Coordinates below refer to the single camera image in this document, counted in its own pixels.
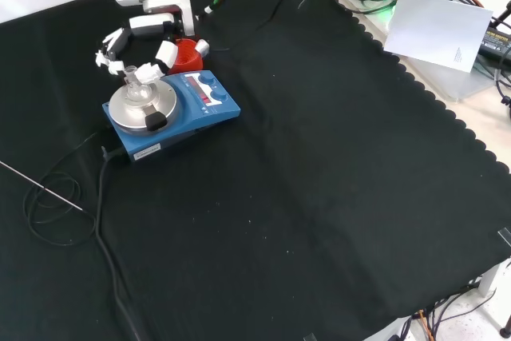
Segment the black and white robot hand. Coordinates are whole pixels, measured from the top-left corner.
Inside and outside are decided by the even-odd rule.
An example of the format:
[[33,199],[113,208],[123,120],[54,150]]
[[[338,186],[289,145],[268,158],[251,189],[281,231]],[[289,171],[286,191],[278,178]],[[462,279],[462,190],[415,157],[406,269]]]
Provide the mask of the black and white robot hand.
[[151,61],[135,69],[135,77],[142,84],[172,73],[203,68],[203,57],[209,44],[196,40],[195,22],[190,0],[145,0],[147,14],[130,18],[125,26],[107,35],[96,52],[95,62],[112,75],[128,72],[123,52],[136,39],[162,42]]

